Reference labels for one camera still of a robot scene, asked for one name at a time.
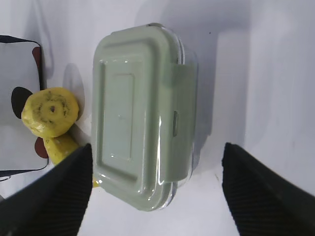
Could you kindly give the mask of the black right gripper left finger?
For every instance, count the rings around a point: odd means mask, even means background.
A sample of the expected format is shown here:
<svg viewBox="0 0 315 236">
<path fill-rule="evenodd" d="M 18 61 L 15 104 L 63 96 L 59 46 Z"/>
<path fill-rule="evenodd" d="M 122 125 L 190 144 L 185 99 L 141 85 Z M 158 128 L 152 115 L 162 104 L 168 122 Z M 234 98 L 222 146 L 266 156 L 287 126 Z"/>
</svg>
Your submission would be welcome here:
<svg viewBox="0 0 315 236">
<path fill-rule="evenodd" d="M 92 148 L 78 148 L 29 186 L 1 201 L 2 236 L 75 236 L 92 191 Z"/>
</svg>

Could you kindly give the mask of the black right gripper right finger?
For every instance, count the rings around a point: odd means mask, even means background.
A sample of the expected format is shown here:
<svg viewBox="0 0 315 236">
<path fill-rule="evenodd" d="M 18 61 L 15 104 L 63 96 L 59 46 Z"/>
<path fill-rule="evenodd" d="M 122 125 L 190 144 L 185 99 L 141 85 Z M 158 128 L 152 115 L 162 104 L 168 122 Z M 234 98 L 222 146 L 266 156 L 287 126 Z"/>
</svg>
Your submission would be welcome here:
<svg viewBox="0 0 315 236">
<path fill-rule="evenodd" d="M 263 165 L 238 145 L 226 143 L 222 189 L 242 236 L 313 236 L 315 198 Z"/>
</svg>

